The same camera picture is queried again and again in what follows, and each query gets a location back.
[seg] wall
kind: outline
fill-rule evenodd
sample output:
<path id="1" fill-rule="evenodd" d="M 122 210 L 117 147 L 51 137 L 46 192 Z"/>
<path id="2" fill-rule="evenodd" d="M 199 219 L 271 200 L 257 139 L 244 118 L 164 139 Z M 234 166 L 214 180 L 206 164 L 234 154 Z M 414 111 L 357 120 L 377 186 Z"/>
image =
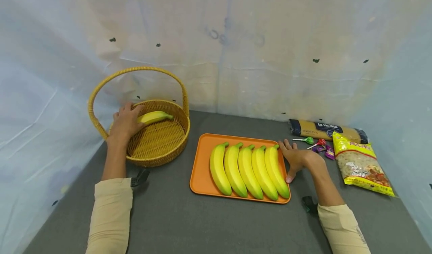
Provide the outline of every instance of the wall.
<path id="1" fill-rule="evenodd" d="M 179 76 L 193 110 L 363 127 L 432 245 L 429 142 L 412 142 L 430 130 L 430 4 L 0 0 L 0 252 L 25 248 L 102 143 L 87 116 L 91 90 L 141 65 Z M 96 115 L 106 125 L 118 102 L 152 98 L 182 104 L 173 79 L 137 72 L 103 88 Z"/>
<path id="2" fill-rule="evenodd" d="M 15 2 L 0 0 L 0 9 L 0 253 L 12 254 L 102 144 L 87 98 L 103 75 Z M 116 107 L 102 93 L 95 112 L 106 125 Z"/>
<path id="3" fill-rule="evenodd" d="M 381 80 L 353 120 L 373 143 L 421 233 L 432 245 L 432 6 L 384 66 Z"/>

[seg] cartoon chef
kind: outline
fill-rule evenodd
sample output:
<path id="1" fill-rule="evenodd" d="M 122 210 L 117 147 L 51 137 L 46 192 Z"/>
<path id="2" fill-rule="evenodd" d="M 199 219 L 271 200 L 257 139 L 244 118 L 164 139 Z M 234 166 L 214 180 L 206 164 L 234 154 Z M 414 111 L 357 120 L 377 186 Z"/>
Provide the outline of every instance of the cartoon chef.
<path id="1" fill-rule="evenodd" d="M 347 162 L 345 165 L 349 166 L 351 169 L 351 175 L 352 176 L 360 176 L 360 177 L 366 177 L 366 175 L 369 175 L 369 172 L 361 170 L 355 163 L 353 162 Z"/>

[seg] right hand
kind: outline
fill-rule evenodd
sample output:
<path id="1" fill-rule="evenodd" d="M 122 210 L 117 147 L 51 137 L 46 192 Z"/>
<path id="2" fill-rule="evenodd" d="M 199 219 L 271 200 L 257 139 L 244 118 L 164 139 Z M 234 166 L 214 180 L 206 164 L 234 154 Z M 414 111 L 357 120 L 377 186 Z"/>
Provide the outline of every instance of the right hand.
<path id="1" fill-rule="evenodd" d="M 111 126 L 107 141 L 127 144 L 133 135 L 145 127 L 144 123 L 137 122 L 140 111 L 144 106 L 138 105 L 134 109 L 132 107 L 133 103 L 128 102 L 125 106 L 120 107 L 118 112 L 113 114 L 114 123 Z"/>
<path id="2" fill-rule="evenodd" d="M 293 143 L 291 146 L 287 139 L 283 143 L 279 141 L 279 148 L 290 164 L 290 169 L 285 179 L 288 184 L 293 181 L 297 172 L 304 167 L 310 169 L 311 166 L 319 166 L 321 164 L 325 166 L 325 161 L 320 155 L 310 150 L 299 150 L 296 143 Z"/>

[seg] yellow banana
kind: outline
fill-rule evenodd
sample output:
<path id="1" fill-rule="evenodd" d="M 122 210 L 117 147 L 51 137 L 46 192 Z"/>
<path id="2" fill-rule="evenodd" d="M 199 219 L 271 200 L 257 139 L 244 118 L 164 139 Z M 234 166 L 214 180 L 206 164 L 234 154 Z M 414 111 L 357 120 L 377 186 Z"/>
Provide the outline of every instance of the yellow banana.
<path id="1" fill-rule="evenodd" d="M 276 191 L 276 188 L 267 173 L 264 155 L 265 148 L 265 146 L 261 146 L 252 152 L 253 173 L 264 191 L 264 194 L 271 200 L 278 200 L 278 191 Z"/>
<path id="2" fill-rule="evenodd" d="M 225 153 L 225 173 L 227 174 L 226 176 L 228 177 L 228 181 L 237 195 L 246 198 L 248 191 L 240 176 L 239 165 L 237 162 L 239 159 L 238 151 L 240 150 L 241 146 L 243 146 L 242 143 L 237 143 L 235 146 L 228 148 L 227 152 Z"/>
<path id="3" fill-rule="evenodd" d="M 225 195 L 230 196 L 231 191 L 231 185 L 228 181 L 227 175 L 225 174 L 224 170 L 224 154 L 225 154 L 225 147 L 227 147 L 229 143 L 222 143 L 219 145 L 216 145 L 215 148 L 213 148 L 213 151 L 211 152 L 210 156 L 210 172 L 211 177 L 213 177 L 213 181 L 215 182 L 217 188 Z"/>
<path id="4" fill-rule="evenodd" d="M 284 178 L 282 177 L 281 171 L 279 170 L 279 161 L 277 154 L 278 148 L 278 144 L 267 148 L 265 152 L 265 168 L 267 169 L 267 173 L 270 176 L 270 179 L 276 187 L 279 195 L 281 195 L 285 199 L 289 199 L 290 189 L 288 188 L 287 183 L 285 182 Z"/>
<path id="5" fill-rule="evenodd" d="M 138 117 L 138 123 L 145 123 L 146 126 L 165 119 L 172 120 L 174 117 L 162 111 L 148 112 L 141 117 Z"/>
<path id="6" fill-rule="evenodd" d="M 258 183 L 258 180 L 256 179 L 254 171 L 252 169 L 252 149 L 254 147 L 255 145 L 250 145 L 240 150 L 238 154 L 238 169 L 248 191 L 256 199 L 262 200 L 264 198 L 262 196 L 263 191 L 261 190 L 261 186 Z"/>

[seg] black clip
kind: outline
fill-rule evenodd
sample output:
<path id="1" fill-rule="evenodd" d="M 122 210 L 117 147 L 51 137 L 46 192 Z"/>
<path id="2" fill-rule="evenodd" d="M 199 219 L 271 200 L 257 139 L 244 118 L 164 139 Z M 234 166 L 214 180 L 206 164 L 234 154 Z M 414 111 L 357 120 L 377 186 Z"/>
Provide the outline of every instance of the black clip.
<path id="1" fill-rule="evenodd" d="M 147 178 L 150 174 L 150 171 L 148 169 L 141 169 L 141 171 L 138 172 L 136 177 L 131 178 L 130 180 L 130 186 L 131 188 L 137 187 L 147 181 Z"/>
<path id="2" fill-rule="evenodd" d="M 305 196 L 301 198 L 301 200 L 303 201 L 304 206 L 306 206 L 306 212 L 318 214 L 318 204 L 314 203 L 311 196 Z"/>

